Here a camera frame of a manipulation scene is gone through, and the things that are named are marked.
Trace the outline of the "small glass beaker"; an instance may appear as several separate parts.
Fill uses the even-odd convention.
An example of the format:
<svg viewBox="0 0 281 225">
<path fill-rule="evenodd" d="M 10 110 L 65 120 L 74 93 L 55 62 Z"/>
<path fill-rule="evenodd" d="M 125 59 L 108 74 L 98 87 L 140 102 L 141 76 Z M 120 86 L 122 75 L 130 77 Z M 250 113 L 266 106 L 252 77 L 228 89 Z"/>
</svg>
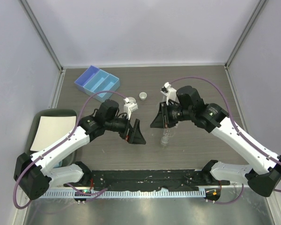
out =
<svg viewBox="0 0 281 225">
<path fill-rule="evenodd" d="M 174 127 L 172 127 L 172 128 L 165 128 L 163 130 L 163 136 L 165 136 L 167 138 L 172 138 L 175 134 L 176 134 L 176 128 L 174 128 Z"/>
</svg>

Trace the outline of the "blue compartment organizer tray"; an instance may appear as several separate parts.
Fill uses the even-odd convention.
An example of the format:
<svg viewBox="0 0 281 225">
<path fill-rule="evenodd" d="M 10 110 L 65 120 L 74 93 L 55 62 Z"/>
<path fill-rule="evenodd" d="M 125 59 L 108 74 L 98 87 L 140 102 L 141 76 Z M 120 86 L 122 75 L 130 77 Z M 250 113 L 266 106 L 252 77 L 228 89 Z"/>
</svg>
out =
<svg viewBox="0 0 281 225">
<path fill-rule="evenodd" d="M 103 90 L 116 91 L 120 79 L 102 69 L 90 66 L 74 82 L 77 89 L 91 96 Z"/>
</svg>

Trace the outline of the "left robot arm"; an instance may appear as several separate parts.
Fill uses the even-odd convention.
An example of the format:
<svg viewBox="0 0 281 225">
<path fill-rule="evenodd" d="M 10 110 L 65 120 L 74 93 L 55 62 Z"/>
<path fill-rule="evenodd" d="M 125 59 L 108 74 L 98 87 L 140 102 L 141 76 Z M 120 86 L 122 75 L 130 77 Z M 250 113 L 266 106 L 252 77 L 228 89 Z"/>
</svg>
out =
<svg viewBox="0 0 281 225">
<path fill-rule="evenodd" d="M 102 136 L 105 131 L 116 132 L 129 144 L 146 144 L 141 131 L 140 120 L 131 125 L 132 112 L 138 109 L 130 98 L 124 100 L 124 111 L 119 113 L 119 104 L 106 100 L 98 109 L 81 118 L 78 125 L 55 143 L 32 155 L 18 156 L 15 165 L 14 180 L 30 200 L 41 197 L 49 188 L 76 183 L 85 187 L 90 183 L 90 170 L 82 162 L 57 168 L 61 162 L 80 147 Z"/>
</svg>

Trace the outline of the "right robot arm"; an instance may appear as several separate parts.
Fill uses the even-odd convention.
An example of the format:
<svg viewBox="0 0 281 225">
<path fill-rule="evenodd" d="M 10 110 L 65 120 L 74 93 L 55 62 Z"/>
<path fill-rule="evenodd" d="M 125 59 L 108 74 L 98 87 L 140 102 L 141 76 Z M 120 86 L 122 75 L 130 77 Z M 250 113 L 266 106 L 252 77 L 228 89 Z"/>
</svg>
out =
<svg viewBox="0 0 281 225">
<path fill-rule="evenodd" d="M 204 103 L 192 86 L 176 90 L 167 82 L 161 93 L 166 100 L 159 104 L 151 128 L 173 128 L 189 120 L 223 140 L 248 162 L 247 165 L 233 165 L 210 160 L 202 169 L 204 183 L 213 185 L 218 180 L 228 180 L 248 185 L 263 197 L 271 195 L 281 181 L 281 155 L 252 138 L 219 105 Z"/>
</svg>

